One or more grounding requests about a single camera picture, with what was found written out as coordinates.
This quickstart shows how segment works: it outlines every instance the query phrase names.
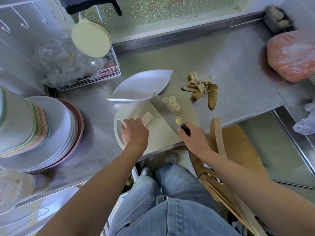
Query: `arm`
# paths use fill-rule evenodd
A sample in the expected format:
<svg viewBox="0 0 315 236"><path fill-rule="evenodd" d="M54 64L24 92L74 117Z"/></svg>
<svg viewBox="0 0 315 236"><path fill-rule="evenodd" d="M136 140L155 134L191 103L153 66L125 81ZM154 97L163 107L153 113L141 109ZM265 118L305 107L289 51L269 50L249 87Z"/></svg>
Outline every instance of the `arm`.
<svg viewBox="0 0 315 236"><path fill-rule="evenodd" d="M212 151L202 128L186 123L184 143L202 162L213 168L223 183L277 235L315 235L315 204Z"/></svg>
<svg viewBox="0 0 315 236"><path fill-rule="evenodd" d="M141 119L125 119L124 151L100 170L56 213L37 236L99 236L126 181L148 145L149 131Z"/></svg>

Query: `pink tray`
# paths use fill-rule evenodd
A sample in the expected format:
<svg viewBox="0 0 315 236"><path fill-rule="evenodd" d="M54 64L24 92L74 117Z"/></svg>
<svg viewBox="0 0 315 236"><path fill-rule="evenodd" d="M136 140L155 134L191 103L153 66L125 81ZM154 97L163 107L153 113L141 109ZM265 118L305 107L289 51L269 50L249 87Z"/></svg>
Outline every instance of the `pink tray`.
<svg viewBox="0 0 315 236"><path fill-rule="evenodd" d="M63 158L61 158L59 161L55 162L54 164L52 164L48 167L41 169L41 170L54 167L54 166L60 164L61 162L63 162L65 159L67 159L74 152L74 150L77 148L77 146L79 145L79 143L81 141L82 135L83 135L84 124L83 124L83 118L82 118L80 111L72 103L69 103L68 101L66 101L64 99L57 98L57 100L62 102L74 114L74 117L77 120L77 126L78 126L77 137L76 137L76 140L74 141L72 147L67 152L67 154L65 154L65 156Z"/></svg>

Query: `gray basket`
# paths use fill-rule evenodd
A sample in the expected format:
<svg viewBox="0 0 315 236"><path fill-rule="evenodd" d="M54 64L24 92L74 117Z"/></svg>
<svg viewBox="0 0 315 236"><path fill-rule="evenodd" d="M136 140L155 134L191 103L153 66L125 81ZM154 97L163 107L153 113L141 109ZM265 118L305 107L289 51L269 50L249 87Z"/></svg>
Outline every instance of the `gray basket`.
<svg viewBox="0 0 315 236"><path fill-rule="evenodd" d="M263 18L263 21L273 33L284 31L286 28L293 26L293 21L286 15L286 13L279 7L276 7L276 9L278 11L281 11L284 14L283 20L287 20L289 22L289 25L280 26L278 22L272 17L272 15L267 10Z"/></svg>

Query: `clear plastic bag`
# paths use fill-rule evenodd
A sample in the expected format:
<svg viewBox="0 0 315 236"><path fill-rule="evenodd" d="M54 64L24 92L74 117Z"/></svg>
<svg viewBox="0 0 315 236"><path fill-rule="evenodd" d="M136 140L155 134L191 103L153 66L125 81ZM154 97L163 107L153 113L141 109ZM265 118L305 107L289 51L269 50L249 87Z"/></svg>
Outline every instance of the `clear plastic bag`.
<svg viewBox="0 0 315 236"><path fill-rule="evenodd" d="M315 133L315 103L308 103L304 108L310 113L307 118L296 123L293 130L303 135L311 135Z"/></svg>
<svg viewBox="0 0 315 236"><path fill-rule="evenodd" d="M78 79L104 69L105 58L93 58L79 51L69 35L35 48L34 63L46 73L42 83L49 87L72 86Z"/></svg>
<svg viewBox="0 0 315 236"><path fill-rule="evenodd" d="M315 74L315 31L290 31L267 42L268 64L295 83Z"/></svg>

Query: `bag of carrots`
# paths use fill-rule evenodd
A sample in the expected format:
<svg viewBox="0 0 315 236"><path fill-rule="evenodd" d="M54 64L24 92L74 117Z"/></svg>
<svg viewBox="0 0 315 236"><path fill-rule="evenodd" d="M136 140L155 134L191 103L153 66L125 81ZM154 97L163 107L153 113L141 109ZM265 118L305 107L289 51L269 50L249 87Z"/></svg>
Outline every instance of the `bag of carrots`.
<svg viewBox="0 0 315 236"><path fill-rule="evenodd" d="M315 31L295 30L267 42L268 64L295 83L315 74Z"/></svg>

